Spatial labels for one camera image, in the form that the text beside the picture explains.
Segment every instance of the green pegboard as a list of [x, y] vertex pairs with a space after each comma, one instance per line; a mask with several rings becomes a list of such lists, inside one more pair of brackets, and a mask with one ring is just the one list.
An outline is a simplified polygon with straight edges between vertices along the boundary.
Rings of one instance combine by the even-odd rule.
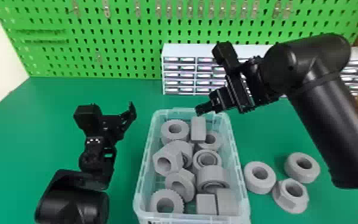
[[160, 79], [163, 43], [358, 36], [358, 0], [281, 0], [275, 19], [277, 0], [259, 0], [253, 14], [256, 1], [0, 0], [0, 22], [28, 74], [43, 77]]

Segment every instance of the transparent plastic bin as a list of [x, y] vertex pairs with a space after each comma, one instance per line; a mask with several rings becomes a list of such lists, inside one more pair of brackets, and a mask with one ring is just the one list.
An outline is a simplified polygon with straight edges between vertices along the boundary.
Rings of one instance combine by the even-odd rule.
[[157, 213], [149, 211], [151, 195], [159, 189], [164, 189], [164, 176], [155, 172], [152, 155], [163, 145], [161, 143], [160, 129], [162, 124], [171, 119], [180, 119], [190, 124], [191, 117], [196, 116], [192, 108], [174, 108], [172, 110], [158, 110], [151, 120], [147, 143], [145, 144], [133, 209], [140, 224], [159, 223], [213, 223], [213, 224], [250, 224], [250, 203], [242, 175], [241, 164], [238, 159], [237, 147], [234, 141], [230, 119], [226, 113], [208, 113], [204, 117], [207, 120], [207, 130], [214, 130], [222, 135], [223, 145], [219, 151], [223, 167], [229, 173], [231, 189], [236, 195], [239, 205], [238, 216], [216, 216], [196, 214], [195, 200], [185, 204], [185, 214]]

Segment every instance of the gray hex nut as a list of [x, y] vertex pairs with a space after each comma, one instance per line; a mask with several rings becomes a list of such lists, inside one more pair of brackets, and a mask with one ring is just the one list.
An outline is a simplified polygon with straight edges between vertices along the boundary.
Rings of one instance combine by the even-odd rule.
[[152, 161], [155, 171], [162, 176], [178, 172], [184, 165], [182, 152], [169, 145], [165, 145], [157, 151], [152, 156]]
[[165, 147], [171, 147], [171, 148], [175, 148], [178, 151], [181, 151], [183, 154], [183, 162], [184, 162], [184, 168], [187, 168], [191, 165], [192, 163], [192, 152], [194, 149], [194, 145], [190, 144], [188, 142], [185, 141], [181, 141], [181, 140], [175, 140], [172, 142], [169, 142], [168, 144], [165, 145]]
[[300, 214], [308, 207], [307, 188], [291, 178], [277, 182], [272, 197], [278, 206], [291, 214]]

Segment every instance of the black robotic arm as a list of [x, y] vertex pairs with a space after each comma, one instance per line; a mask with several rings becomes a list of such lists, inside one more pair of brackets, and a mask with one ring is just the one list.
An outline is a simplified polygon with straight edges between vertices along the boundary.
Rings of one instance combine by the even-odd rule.
[[212, 53], [225, 68], [228, 85], [211, 92], [196, 112], [237, 107], [246, 113], [285, 94], [326, 161], [333, 184], [358, 188], [358, 105], [339, 75], [350, 49], [342, 36], [326, 34], [276, 44], [263, 58], [241, 64], [229, 42], [218, 43]]

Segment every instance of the green table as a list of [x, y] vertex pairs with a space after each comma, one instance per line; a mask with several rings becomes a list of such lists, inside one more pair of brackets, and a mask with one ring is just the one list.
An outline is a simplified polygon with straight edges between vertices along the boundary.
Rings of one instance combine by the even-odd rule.
[[[92, 102], [105, 114], [121, 113], [133, 101], [138, 118], [117, 144], [109, 223], [137, 223], [133, 193], [155, 110], [194, 107], [207, 97], [165, 96], [152, 80], [30, 78], [0, 103], [0, 223], [33, 223], [37, 202], [57, 169], [78, 169], [84, 134], [73, 120], [81, 104]], [[285, 99], [240, 115], [229, 112], [240, 161], [260, 160], [285, 178], [288, 154], [301, 151], [322, 167], [307, 185], [310, 202], [303, 214], [284, 212], [270, 195], [249, 193], [251, 221], [276, 223], [358, 223], [358, 190], [337, 189], [328, 168], [295, 111]]]

